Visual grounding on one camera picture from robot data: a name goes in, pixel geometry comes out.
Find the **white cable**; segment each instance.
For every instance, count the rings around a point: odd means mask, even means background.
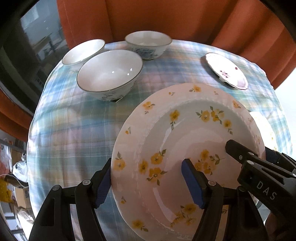
[[[28,188],[28,187],[25,187],[25,186],[23,186],[21,183],[20,183],[20,181],[15,177],[15,176],[13,176],[13,175],[11,175],[11,174],[1,174],[0,175],[0,177],[2,177],[2,176],[6,176],[6,175],[8,175],[8,176],[11,176],[11,177],[14,177],[17,181],[18,181],[18,183],[23,187],[23,188]]]

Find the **tablecloth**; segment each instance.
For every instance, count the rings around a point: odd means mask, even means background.
[[[124,42],[106,49],[125,49]],[[245,74],[249,89],[227,87],[205,61],[208,52],[233,61]],[[276,134],[279,151],[292,153],[282,107],[265,72],[245,58],[216,47],[174,40],[165,53],[145,61],[139,80],[119,102],[96,100],[76,83],[77,72],[61,62],[50,74],[29,130],[27,164],[30,199],[37,215],[53,185],[69,187],[91,178],[111,157],[116,137],[135,107],[152,93],[180,83],[205,83],[239,100],[249,111],[259,111]],[[110,191],[96,210],[107,240],[142,240],[124,222]],[[71,207],[77,240],[82,240],[75,206]]]

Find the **white lettering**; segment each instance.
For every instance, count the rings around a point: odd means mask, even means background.
[[[274,195],[277,195],[276,192],[273,192],[273,193],[272,193],[272,197],[270,197],[271,200],[274,200],[274,198],[275,198]]]
[[[266,193],[266,196],[267,196],[268,191],[269,191],[269,188],[265,189],[265,190],[263,191],[263,193]]]
[[[257,188],[258,189],[261,189],[261,187],[263,187],[263,182],[259,181],[258,185],[257,185]]]

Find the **blue gripper pad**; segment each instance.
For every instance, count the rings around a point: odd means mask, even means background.
[[[104,175],[104,177],[98,187],[98,191],[96,193],[95,204],[98,207],[105,202],[106,197],[109,192],[109,189],[111,187],[110,170],[111,170],[111,168],[109,167],[108,170],[106,171],[106,174]]]
[[[196,205],[198,205],[199,208],[204,209],[205,208],[205,201],[202,198],[202,189],[192,173],[193,171],[196,171],[196,170],[195,169],[191,170],[191,168],[186,163],[186,161],[183,160],[182,164],[181,164],[181,171],[182,171],[182,175],[185,179],[185,182],[187,184],[187,187],[190,191],[193,202]]]

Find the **orange curtain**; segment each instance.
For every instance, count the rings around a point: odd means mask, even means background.
[[[216,46],[258,64],[274,88],[296,66],[296,44],[259,0],[57,0],[69,48],[139,30]]]
[[[0,100],[0,129],[21,141],[28,141],[32,116],[14,104],[1,90]]]

